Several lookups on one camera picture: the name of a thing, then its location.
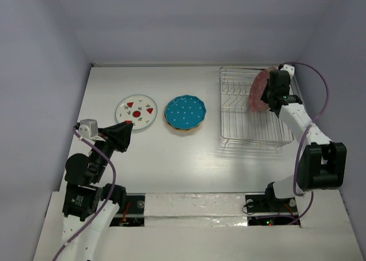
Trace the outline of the yellow dotted plate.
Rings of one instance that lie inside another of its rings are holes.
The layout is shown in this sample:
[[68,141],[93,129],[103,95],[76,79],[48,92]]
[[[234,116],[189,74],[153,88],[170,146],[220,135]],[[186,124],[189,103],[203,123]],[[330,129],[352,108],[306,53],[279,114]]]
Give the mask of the yellow dotted plate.
[[164,123],[165,123],[165,127],[166,127],[167,131],[169,131],[173,135],[180,136],[180,137],[195,135],[197,132],[199,132],[202,129],[202,124],[198,125],[195,128],[192,128],[192,129],[187,129],[187,130],[177,129],[177,128],[173,127],[170,123],[168,123],[165,116],[164,116]]

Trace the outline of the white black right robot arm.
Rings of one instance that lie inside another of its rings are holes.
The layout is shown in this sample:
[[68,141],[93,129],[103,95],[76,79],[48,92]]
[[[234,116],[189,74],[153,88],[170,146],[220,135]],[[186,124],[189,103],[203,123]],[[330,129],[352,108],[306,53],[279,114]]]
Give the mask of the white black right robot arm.
[[294,66],[288,64],[270,71],[261,96],[299,144],[293,175],[270,183],[265,191],[263,203],[271,211],[279,209],[284,199],[319,189],[336,189],[344,181],[347,148],[326,136],[316,125],[318,117],[310,118],[301,98],[290,93],[294,73]]

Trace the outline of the pink plate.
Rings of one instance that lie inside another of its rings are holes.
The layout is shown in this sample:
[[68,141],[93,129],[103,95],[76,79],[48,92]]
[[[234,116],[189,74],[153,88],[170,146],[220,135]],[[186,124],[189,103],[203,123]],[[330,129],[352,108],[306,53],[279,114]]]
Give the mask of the pink plate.
[[264,69],[264,72],[266,72],[266,73],[270,73],[270,72],[277,71],[277,70],[278,70],[278,69],[277,69],[276,67],[271,66],[271,67],[269,67],[269,68]]

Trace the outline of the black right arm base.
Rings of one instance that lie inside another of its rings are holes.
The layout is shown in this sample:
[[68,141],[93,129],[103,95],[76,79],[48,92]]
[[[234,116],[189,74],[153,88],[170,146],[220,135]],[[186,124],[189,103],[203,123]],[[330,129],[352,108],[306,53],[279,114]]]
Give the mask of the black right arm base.
[[297,213],[297,205],[294,198],[268,200],[264,194],[245,195],[244,211],[249,215],[260,213]]

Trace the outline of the white watermelon pattern plate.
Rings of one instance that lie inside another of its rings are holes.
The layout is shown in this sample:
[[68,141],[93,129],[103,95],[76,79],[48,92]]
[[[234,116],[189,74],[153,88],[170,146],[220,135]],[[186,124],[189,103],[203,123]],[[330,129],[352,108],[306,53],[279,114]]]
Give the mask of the white watermelon pattern plate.
[[117,122],[132,123],[134,131],[140,131],[151,126],[157,114],[156,102],[143,94],[134,94],[124,98],[116,107],[115,112]]

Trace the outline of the maroon dotted plate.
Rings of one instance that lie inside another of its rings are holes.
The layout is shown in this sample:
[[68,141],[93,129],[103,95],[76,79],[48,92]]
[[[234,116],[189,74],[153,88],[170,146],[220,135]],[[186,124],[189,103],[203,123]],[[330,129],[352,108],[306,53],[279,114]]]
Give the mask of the maroon dotted plate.
[[262,112],[269,109],[269,105],[261,100],[269,78],[269,71],[263,70],[255,77],[250,87],[248,104],[252,112]]

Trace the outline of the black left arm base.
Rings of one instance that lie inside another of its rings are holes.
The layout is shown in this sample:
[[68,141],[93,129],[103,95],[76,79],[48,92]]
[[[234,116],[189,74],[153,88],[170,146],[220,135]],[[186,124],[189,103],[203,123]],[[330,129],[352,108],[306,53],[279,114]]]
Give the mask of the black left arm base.
[[110,227],[143,227],[145,194],[127,194],[126,204],[114,216]]

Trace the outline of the blue dotted plate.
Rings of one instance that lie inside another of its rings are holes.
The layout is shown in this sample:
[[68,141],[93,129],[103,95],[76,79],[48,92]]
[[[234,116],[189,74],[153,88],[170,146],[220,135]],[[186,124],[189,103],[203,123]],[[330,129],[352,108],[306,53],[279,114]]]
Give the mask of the blue dotted plate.
[[174,129],[183,131],[198,127],[205,120],[205,116],[204,102],[192,95],[175,97],[164,110],[166,122]]

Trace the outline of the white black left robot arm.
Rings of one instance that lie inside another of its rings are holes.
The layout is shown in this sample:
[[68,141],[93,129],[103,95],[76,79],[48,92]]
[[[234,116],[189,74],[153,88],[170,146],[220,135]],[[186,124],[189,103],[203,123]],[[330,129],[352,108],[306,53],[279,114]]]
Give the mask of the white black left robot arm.
[[76,153],[65,164],[66,191],[62,207],[62,246],[54,260],[95,260],[112,219],[126,207],[126,189],[116,184],[114,152],[130,144],[133,123],[124,121],[106,128],[84,119],[73,127],[77,139],[91,148]]

